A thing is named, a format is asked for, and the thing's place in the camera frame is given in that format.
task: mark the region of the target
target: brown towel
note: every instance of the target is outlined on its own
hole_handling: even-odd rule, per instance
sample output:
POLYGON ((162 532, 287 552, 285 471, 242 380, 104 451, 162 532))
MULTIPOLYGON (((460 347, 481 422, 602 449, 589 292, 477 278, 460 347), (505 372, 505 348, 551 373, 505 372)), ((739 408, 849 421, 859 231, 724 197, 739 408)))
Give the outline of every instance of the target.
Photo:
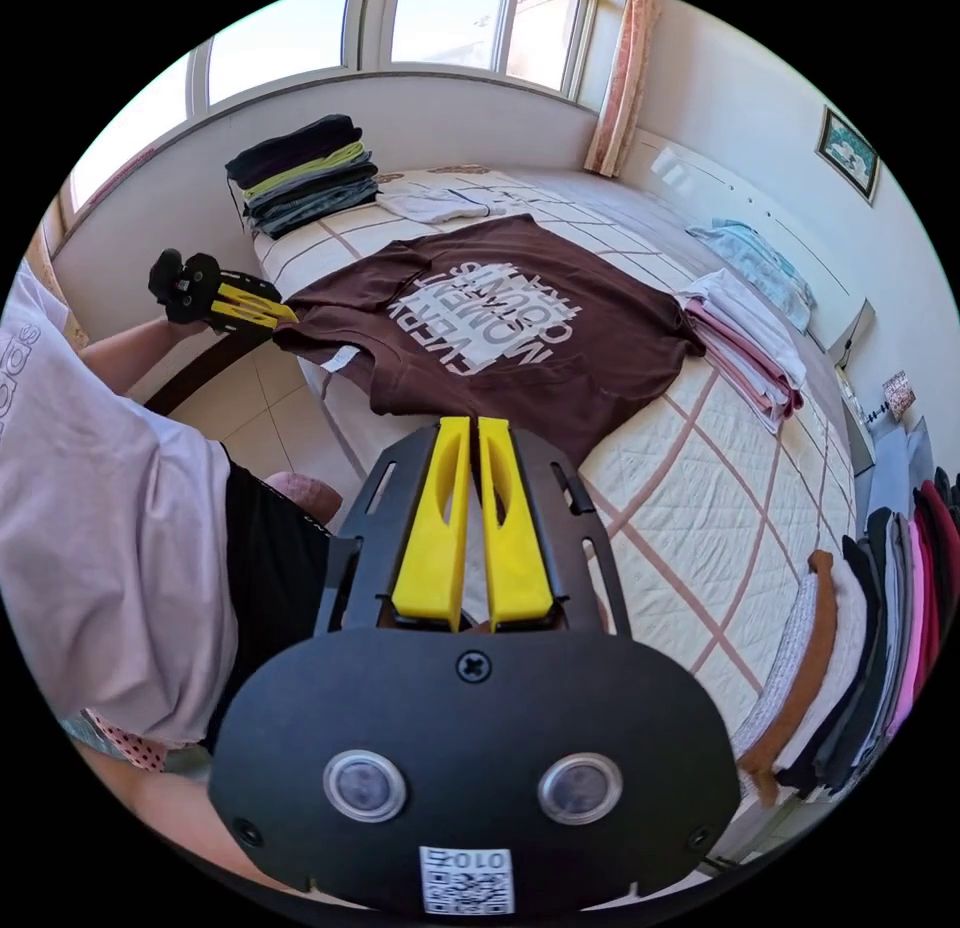
POLYGON ((783 746, 800 727, 803 716, 817 697, 827 674, 837 635, 837 597, 833 589, 833 579, 830 577, 833 555, 825 551, 815 551, 808 563, 810 570, 817 575, 817 607, 810 643, 780 713, 756 744, 744 752, 737 762, 740 769, 750 775, 757 786, 760 801, 766 807, 775 804, 777 800, 778 786, 773 774, 773 763, 783 746))

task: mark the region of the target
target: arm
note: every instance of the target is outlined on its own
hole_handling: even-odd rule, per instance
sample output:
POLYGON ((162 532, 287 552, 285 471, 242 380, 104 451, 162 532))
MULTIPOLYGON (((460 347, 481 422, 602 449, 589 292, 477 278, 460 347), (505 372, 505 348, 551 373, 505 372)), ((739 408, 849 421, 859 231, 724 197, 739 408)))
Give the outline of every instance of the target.
POLYGON ((175 325, 158 318, 88 345, 80 352, 80 360, 111 391, 123 395, 184 338, 206 327, 203 322, 175 325))
POLYGON ((317 897, 294 891, 263 874, 224 827, 207 797, 205 785, 179 775, 143 771, 71 740, 110 793, 158 834, 211 864, 267 888, 301 898, 317 897))

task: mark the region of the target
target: hand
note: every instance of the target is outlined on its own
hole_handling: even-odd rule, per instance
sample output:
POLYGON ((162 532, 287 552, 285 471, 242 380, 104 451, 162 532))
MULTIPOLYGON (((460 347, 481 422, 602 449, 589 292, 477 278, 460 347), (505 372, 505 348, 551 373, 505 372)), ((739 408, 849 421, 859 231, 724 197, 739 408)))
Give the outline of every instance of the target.
POLYGON ((194 335, 202 334, 209 327, 206 322, 203 321, 191 321, 186 325, 180 325, 170 321, 167 322, 167 324, 170 326, 170 332, 177 344, 187 338, 192 338, 194 335))

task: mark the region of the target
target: white shirt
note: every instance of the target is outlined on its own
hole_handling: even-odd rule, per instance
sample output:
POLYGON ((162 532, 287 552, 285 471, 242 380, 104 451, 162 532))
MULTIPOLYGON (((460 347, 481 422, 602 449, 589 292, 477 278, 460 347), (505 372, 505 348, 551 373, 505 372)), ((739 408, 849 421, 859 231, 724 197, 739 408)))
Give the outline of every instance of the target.
POLYGON ((201 740, 236 654, 226 452, 115 395, 26 262, 0 318, 0 589, 59 718, 201 740))

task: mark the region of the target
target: window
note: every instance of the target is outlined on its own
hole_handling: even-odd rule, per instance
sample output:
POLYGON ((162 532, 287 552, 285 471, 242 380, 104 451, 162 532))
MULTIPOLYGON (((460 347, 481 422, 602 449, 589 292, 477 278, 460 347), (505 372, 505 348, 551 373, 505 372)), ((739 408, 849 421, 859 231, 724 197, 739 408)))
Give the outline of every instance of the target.
POLYGON ((484 68, 568 93, 588 0, 397 0, 394 64, 484 68))
POLYGON ((494 66, 502 0, 397 0, 394 62, 494 66))
POLYGON ((581 0, 517 0, 507 74, 563 90, 581 0))
POLYGON ((74 210, 134 156, 186 120, 188 57, 151 81, 84 152, 70 176, 74 210))
MULTIPOLYGON (((583 98, 599 0, 282 0, 198 46, 104 129, 61 190, 68 224, 158 140, 227 105, 308 80, 391 69, 487 72, 583 98)), ((599 89, 593 86, 593 94, 599 89)))
POLYGON ((347 0, 282 0, 247 15, 213 39, 209 103, 250 88, 343 63, 347 0))

